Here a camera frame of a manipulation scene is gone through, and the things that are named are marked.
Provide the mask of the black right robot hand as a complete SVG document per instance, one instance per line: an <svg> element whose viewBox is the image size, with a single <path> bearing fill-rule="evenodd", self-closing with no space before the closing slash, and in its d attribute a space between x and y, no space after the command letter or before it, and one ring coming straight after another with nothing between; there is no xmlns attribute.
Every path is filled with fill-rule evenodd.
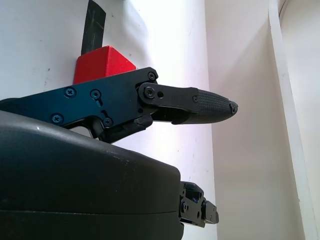
<svg viewBox="0 0 320 240"><path fill-rule="evenodd" d="M0 102L3 240L180 240L217 208L169 164L114 145L153 122L212 124L238 105L150 67Z"/></svg>

